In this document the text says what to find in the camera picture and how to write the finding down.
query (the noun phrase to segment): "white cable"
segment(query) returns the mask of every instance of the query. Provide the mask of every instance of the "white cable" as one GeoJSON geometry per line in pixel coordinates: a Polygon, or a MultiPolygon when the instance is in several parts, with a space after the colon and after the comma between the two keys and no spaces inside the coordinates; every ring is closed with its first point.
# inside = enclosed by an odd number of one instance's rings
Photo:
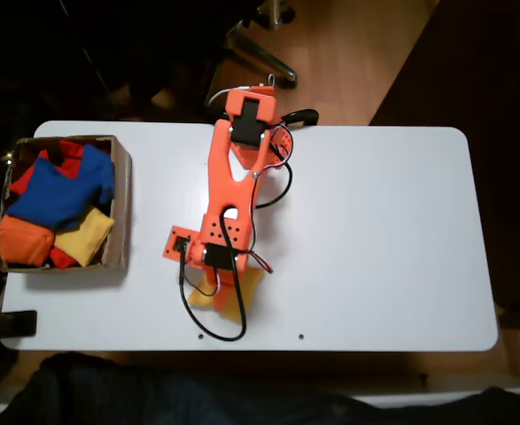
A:
{"type": "Polygon", "coordinates": [[[213,102],[216,100],[216,98],[218,96],[221,96],[224,93],[228,93],[231,90],[249,90],[251,88],[252,88],[252,86],[238,86],[238,87],[232,87],[230,89],[222,89],[222,90],[218,91],[217,93],[215,93],[214,96],[212,96],[210,99],[208,99],[208,103],[206,105],[210,106],[211,104],[213,104],[213,102]]]}

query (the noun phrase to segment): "tabletop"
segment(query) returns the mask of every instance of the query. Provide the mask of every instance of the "tabletop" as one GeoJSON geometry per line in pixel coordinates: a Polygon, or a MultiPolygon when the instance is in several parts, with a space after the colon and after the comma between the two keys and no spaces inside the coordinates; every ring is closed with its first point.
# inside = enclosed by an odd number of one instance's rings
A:
{"type": "MultiPolygon", "coordinates": [[[[3,310],[38,312],[36,335],[4,339],[10,348],[483,351],[497,341],[468,143],[454,128],[293,130],[291,190],[254,214],[255,250],[275,272],[234,343],[198,338],[179,265],[162,257],[173,225],[200,229],[213,126],[49,121],[35,132],[48,135],[116,135],[131,154],[129,265],[9,274],[3,310]]],[[[243,178],[232,153],[230,164],[243,178]]],[[[270,171],[258,202],[286,179],[270,171]]],[[[215,312],[196,315],[221,335],[239,331],[215,312]]]]}

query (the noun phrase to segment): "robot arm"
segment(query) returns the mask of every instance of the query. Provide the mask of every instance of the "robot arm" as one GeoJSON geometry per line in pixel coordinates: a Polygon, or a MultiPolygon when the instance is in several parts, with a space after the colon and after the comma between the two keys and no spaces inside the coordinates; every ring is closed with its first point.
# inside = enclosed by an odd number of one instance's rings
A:
{"type": "Polygon", "coordinates": [[[205,329],[182,301],[193,320],[207,334],[225,341],[235,341],[245,332],[245,314],[239,288],[239,276],[247,268],[249,246],[254,234],[253,209],[256,207],[258,186],[265,171],[280,166],[279,149],[292,152],[292,139],[288,131],[277,131],[281,119],[276,115],[275,90],[271,86],[252,87],[248,91],[232,89],[228,94],[226,111],[229,120],[218,120],[208,156],[209,204],[200,231],[173,227],[164,257],[181,263],[181,276],[185,265],[205,270],[206,279],[216,282],[213,305],[221,310],[227,295],[236,291],[243,329],[234,338],[219,337],[205,329]],[[233,150],[246,177],[234,181],[229,164],[229,151],[233,150]],[[237,209],[237,218],[229,219],[224,213],[237,209]]]}

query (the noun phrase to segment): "black fabric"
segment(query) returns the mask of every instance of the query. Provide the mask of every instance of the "black fabric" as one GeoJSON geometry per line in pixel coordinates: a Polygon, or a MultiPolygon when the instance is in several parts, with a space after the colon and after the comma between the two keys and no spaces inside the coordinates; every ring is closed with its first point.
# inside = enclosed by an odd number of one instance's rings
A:
{"type": "Polygon", "coordinates": [[[516,424],[497,388],[442,406],[378,409],[339,395],[121,367],[76,353],[45,360],[0,424],[516,424]]]}

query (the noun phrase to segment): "box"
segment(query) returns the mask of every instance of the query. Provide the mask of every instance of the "box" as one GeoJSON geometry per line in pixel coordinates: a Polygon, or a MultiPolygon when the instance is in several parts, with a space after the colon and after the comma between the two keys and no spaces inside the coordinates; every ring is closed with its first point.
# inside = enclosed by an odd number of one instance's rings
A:
{"type": "Polygon", "coordinates": [[[5,210],[13,204],[18,195],[10,191],[12,181],[17,181],[23,173],[35,163],[35,159],[42,150],[49,152],[49,158],[57,163],[62,160],[59,147],[60,140],[70,140],[77,143],[93,144],[99,147],[110,148],[110,156],[114,163],[115,195],[110,205],[110,217],[114,225],[102,248],[99,261],[87,267],[69,267],[64,269],[50,267],[9,268],[0,257],[0,271],[21,273],[69,273],[76,270],[92,268],[123,268],[128,266],[129,222],[131,210],[131,173],[132,158],[113,135],[81,135],[70,137],[37,137],[21,139],[16,143],[12,154],[12,162],[5,175],[2,203],[0,206],[0,221],[5,210]]]}

